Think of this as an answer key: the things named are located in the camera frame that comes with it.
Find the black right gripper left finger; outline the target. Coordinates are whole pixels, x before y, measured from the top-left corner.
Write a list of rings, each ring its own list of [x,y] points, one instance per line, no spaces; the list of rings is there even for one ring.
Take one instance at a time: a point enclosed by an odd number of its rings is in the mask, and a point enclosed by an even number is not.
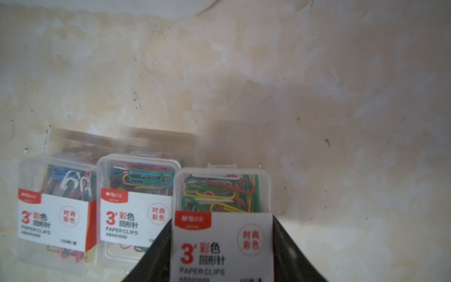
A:
[[[122,282],[169,282],[172,220]]]

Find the paper clip box side-left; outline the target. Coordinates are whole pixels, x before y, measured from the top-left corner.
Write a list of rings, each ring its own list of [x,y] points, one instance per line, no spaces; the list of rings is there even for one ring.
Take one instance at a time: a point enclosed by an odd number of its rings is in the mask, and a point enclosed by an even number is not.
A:
[[[96,166],[90,152],[39,155],[18,174],[18,255],[81,275],[96,262]]]

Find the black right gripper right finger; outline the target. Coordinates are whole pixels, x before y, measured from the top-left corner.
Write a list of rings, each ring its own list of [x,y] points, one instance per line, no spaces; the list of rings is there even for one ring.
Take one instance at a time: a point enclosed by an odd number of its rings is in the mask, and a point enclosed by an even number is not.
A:
[[[272,245],[275,282],[326,282],[279,220],[273,216]]]

